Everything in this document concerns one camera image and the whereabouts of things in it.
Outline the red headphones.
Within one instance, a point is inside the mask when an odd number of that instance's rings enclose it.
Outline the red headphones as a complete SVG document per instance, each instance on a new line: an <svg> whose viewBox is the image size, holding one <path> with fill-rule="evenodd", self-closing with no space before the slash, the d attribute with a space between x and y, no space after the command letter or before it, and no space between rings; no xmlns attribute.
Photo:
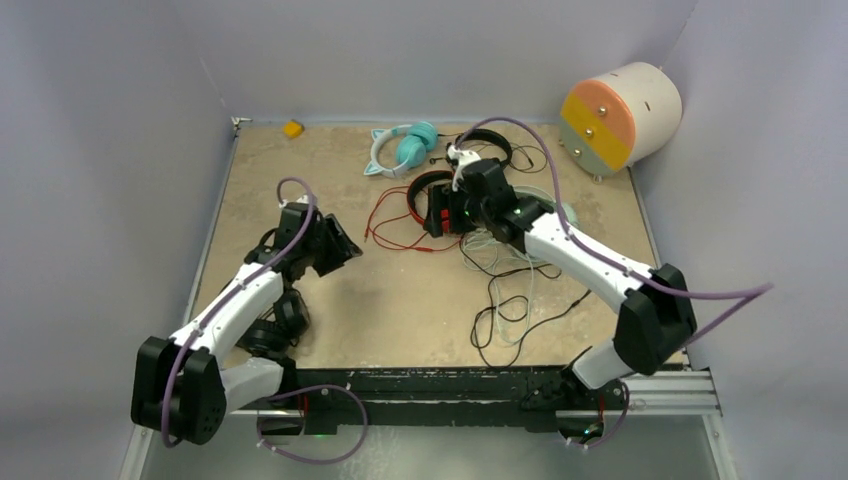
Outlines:
<svg viewBox="0 0 848 480"><path fill-rule="evenodd" d="M406 186L389 187L383 191L367 217L363 240L365 242L371 241L379 248L393 252L441 253L457 248L460 243L459 240L454 240L442 247L429 247L422 244L425 238L429 236L426 229L426 221L428 220L427 208L423 205L423 200L424 198L427 200L430 199L433 187L449 186L449 181L452 177L453 173L448 170L427 171L415 177ZM377 221L376 215L379 209L393 195L403 195L406 212L386 220ZM413 220L422 228L422 233L415 240L402 243L391 240L380 233L381 227L406 219Z"/></svg>

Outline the small black headphones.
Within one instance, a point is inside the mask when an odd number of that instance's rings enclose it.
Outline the small black headphones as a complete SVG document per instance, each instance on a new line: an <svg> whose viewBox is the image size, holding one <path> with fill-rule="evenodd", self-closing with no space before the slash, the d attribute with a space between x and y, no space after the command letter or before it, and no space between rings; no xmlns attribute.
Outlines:
<svg viewBox="0 0 848 480"><path fill-rule="evenodd" d="M491 129L481 128L470 133L456 135L439 134L444 140L444 152L433 154L425 163L430 169L425 173L453 171L455 166L447 158L447 147L461 140L461 147L477 152L482 158L493 158L502 170L512 170L522 174L541 173L547 169L549 161L538 146L520 145L510 141L503 134Z"/></svg>

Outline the black blue gaming headphones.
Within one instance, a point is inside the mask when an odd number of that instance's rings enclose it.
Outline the black blue gaming headphones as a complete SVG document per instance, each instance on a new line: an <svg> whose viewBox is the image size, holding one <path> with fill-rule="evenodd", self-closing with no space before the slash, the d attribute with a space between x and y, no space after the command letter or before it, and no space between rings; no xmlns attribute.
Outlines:
<svg viewBox="0 0 848 480"><path fill-rule="evenodd" d="M250 325L236 346L254 357L282 359L309 326L309 310L300 291L289 289Z"/></svg>

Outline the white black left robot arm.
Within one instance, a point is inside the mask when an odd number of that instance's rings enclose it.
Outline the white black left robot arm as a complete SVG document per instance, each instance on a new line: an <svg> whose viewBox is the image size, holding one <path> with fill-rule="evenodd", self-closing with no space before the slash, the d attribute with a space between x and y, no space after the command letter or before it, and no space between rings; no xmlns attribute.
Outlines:
<svg viewBox="0 0 848 480"><path fill-rule="evenodd" d="M233 278L193 320L137 352L130 418L166 444L203 445L225 414L263 399L284 409L298 382L287 357L310 325L294 286L308 269L323 277L361 248L332 214L305 201L281 209L279 223L245 255Z"/></svg>

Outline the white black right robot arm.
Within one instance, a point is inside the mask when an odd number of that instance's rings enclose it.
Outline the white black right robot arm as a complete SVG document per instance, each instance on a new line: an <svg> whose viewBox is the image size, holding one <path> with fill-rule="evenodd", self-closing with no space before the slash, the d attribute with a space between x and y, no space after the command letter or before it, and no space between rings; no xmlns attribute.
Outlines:
<svg viewBox="0 0 848 480"><path fill-rule="evenodd" d="M475 152L451 160L451 198L436 204L425 222L433 234L441 220L487 230L494 239L558 267L602 299L617 315L612 336L569 366L564 399L584 407L605 384L639 373L651 375L694 336L697 324L682 272L634 261L571 225L561 206L520 197L498 160Z"/></svg>

